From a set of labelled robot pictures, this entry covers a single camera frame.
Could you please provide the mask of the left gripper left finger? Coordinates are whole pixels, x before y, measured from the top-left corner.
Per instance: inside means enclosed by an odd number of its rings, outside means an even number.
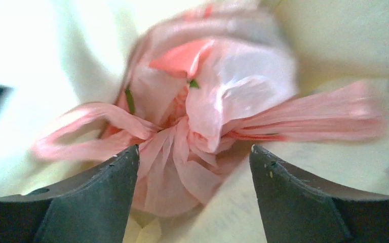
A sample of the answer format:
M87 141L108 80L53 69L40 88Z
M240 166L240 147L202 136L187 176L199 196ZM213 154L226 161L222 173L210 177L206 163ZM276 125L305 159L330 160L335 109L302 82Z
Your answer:
M0 242L122 242L138 146L26 195L0 197Z

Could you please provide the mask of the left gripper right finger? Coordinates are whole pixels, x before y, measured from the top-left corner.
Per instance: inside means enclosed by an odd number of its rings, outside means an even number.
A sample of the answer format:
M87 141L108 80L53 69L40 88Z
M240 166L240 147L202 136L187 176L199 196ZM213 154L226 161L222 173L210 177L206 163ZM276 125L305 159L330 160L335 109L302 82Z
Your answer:
M389 195L326 180L259 145L249 164L268 242L389 242Z

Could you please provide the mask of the beige canvas tote bag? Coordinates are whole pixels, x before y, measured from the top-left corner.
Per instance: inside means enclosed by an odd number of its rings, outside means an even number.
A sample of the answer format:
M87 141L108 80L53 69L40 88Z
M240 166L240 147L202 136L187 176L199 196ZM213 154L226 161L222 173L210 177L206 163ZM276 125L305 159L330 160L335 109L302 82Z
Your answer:
M389 242L389 1L0 1L0 242Z

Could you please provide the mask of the pink plastic grocery bag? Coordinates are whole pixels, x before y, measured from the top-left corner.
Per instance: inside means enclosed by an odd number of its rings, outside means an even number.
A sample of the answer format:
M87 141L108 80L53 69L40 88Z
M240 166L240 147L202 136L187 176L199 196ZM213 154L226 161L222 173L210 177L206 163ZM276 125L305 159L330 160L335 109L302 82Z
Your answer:
M297 63L258 1L200 6L137 43L115 104L87 103L35 141L46 160L105 161L132 145L140 165L132 206L171 217L206 204L238 140L358 141L383 119L362 82L298 98Z

